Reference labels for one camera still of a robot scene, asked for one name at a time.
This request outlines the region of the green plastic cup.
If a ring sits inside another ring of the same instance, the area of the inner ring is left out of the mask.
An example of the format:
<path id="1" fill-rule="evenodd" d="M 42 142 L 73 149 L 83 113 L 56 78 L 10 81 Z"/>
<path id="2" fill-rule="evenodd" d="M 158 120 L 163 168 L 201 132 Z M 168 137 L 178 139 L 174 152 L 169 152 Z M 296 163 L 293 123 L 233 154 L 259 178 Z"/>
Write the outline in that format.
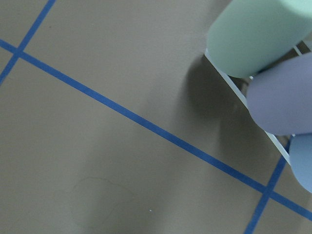
<path id="1" fill-rule="evenodd" d="M 235 78 L 272 64 L 312 31 L 310 0 L 233 0 L 207 35 L 211 63 Z"/>

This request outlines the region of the purple plastic cup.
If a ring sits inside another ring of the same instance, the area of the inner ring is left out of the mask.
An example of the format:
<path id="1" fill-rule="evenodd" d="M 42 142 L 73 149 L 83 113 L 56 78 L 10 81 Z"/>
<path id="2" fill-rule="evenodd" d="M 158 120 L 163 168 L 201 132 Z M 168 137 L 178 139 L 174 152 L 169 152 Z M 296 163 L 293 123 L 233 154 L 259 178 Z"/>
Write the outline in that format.
<path id="1" fill-rule="evenodd" d="M 255 76 L 247 90 L 254 122 L 274 135 L 312 131 L 312 55 L 286 60 Z"/>

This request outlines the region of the blue plastic cup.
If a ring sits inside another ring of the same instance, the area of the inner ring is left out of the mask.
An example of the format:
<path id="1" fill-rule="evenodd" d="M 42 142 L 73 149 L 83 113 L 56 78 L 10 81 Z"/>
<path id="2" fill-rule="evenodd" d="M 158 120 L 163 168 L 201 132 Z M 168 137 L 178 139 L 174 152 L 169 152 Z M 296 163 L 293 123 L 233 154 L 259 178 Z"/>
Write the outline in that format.
<path id="1" fill-rule="evenodd" d="M 289 148 L 292 172 L 300 185 L 312 192 L 312 134 L 295 135 Z"/>

